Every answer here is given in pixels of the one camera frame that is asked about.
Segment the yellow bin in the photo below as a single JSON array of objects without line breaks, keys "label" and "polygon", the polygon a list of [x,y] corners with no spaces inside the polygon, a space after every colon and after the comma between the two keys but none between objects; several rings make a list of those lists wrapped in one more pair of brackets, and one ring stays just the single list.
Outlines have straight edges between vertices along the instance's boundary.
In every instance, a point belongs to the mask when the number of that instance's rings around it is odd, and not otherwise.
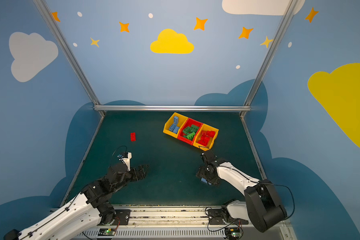
[{"label": "yellow bin", "polygon": [[[175,116],[179,118],[179,123],[177,124],[177,126],[180,127],[180,129],[179,129],[179,131],[177,133],[171,132],[169,130],[169,127],[173,124],[173,117],[175,117]],[[187,121],[187,119],[188,119],[188,117],[186,117],[186,116],[183,116],[183,115],[178,114],[178,113],[173,113],[172,116],[165,123],[163,132],[165,134],[168,134],[168,135],[174,137],[174,138],[177,138],[179,133],[180,133],[180,130],[182,129],[182,127],[185,124],[185,122]]]},{"label": "yellow bin", "polygon": [[[208,142],[208,145],[206,147],[197,143],[200,140],[200,138],[202,137],[202,131],[215,131],[214,137],[212,138],[212,140],[210,140]],[[213,143],[215,142],[215,139],[216,139],[218,133],[219,133],[219,130],[217,128],[211,127],[211,126],[204,123],[202,125],[202,128],[200,129],[200,131],[196,135],[196,140],[193,142],[193,146],[195,146],[197,148],[200,148],[203,151],[207,151],[208,148],[211,149],[212,146],[213,146]]]}]

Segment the green mat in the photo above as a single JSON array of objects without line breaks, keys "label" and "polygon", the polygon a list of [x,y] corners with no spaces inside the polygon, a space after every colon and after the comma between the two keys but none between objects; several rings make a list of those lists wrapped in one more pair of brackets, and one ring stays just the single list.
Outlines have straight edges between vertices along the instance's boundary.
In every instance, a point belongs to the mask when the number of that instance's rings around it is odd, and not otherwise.
[{"label": "green mat", "polygon": [[[206,185],[195,176],[203,165],[202,150],[163,133],[164,124],[172,113],[107,112],[68,199],[91,181],[103,177],[112,153],[117,147],[126,145],[132,153],[131,167],[149,164],[148,175],[113,194],[111,204],[221,205],[230,199],[244,200],[244,196],[225,180],[216,187]],[[261,179],[238,113],[180,114],[218,128],[212,147],[215,155]],[[136,133],[135,142],[130,140],[131,132]]]}]

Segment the white cloud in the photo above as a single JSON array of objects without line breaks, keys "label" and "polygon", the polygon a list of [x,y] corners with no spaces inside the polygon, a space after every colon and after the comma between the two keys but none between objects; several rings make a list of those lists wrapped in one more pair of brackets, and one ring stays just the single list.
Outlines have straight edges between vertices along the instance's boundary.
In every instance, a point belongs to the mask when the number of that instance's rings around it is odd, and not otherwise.
[{"label": "white cloud", "polygon": [[[298,0],[294,14],[305,0]],[[223,10],[230,14],[284,15],[289,0],[223,0]]]},{"label": "white cloud", "polygon": [[22,32],[10,36],[10,51],[14,58],[11,71],[19,82],[29,81],[52,63],[58,56],[58,47],[52,41],[46,41],[37,33],[27,35]]}]

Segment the robotic arm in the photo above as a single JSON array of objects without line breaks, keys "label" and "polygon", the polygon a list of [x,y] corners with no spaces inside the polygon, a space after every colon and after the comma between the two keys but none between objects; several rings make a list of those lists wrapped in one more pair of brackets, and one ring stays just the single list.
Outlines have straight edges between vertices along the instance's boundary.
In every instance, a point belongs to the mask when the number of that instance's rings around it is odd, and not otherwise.
[{"label": "robotic arm", "polygon": [[98,224],[110,225],[116,219],[125,221],[115,215],[108,200],[128,182],[144,179],[148,165],[130,168],[130,152],[123,152],[118,157],[120,162],[109,167],[103,178],[86,185],[66,205],[21,232],[13,229],[4,240],[69,240]]},{"label": "robotic arm", "polygon": [[249,219],[257,230],[265,232],[287,218],[281,199],[269,180],[259,180],[245,174],[225,159],[217,159],[210,150],[203,152],[201,158],[205,165],[196,174],[201,181],[208,185],[219,185],[220,179],[224,179],[245,196],[245,202],[233,200],[222,205],[222,219],[225,222]]}]

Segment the yellow cloud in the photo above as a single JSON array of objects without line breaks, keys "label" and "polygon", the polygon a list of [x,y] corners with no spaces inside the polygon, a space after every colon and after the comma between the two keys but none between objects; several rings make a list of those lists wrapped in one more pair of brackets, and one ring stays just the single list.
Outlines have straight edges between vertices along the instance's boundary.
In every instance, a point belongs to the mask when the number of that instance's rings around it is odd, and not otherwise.
[{"label": "yellow cloud", "polygon": [[191,53],[195,47],[188,42],[187,37],[172,29],[164,29],[157,37],[157,41],[151,43],[151,51],[154,53]]},{"label": "yellow cloud", "polygon": [[317,72],[308,88],[344,133],[360,147],[360,63]]}]

